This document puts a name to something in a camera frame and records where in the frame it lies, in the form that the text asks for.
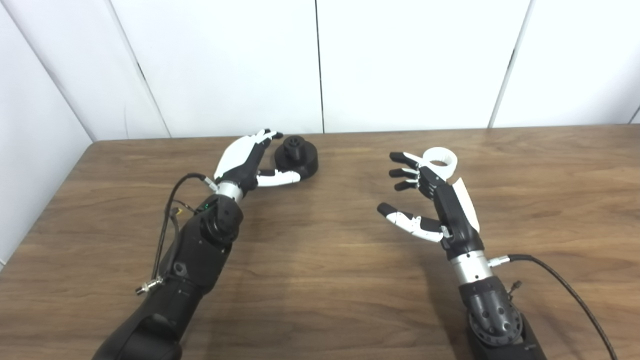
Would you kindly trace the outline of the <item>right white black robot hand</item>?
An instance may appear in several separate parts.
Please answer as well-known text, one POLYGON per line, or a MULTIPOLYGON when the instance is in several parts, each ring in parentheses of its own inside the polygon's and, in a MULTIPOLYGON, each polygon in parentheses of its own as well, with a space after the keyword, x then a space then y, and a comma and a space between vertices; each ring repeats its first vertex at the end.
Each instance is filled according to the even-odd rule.
POLYGON ((389 171, 391 178, 404 177, 395 191, 418 190, 432 201, 436 219, 414 215, 382 202, 377 211, 390 223, 414 237, 439 243, 448 260, 474 251, 484 251, 478 217, 462 178, 449 183, 458 165, 454 152, 441 146, 422 156, 391 152, 391 161, 404 167, 389 171))

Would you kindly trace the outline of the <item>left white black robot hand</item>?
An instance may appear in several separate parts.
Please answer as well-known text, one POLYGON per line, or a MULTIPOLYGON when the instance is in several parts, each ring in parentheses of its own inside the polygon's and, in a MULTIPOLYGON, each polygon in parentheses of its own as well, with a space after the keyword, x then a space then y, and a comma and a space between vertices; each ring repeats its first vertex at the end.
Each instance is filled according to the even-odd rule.
POLYGON ((236 139, 222 153, 210 188, 217 195, 240 202, 248 192, 258 187, 278 187, 301 182, 302 176, 292 170, 259 169, 271 142, 282 137, 281 132, 262 129, 236 139))

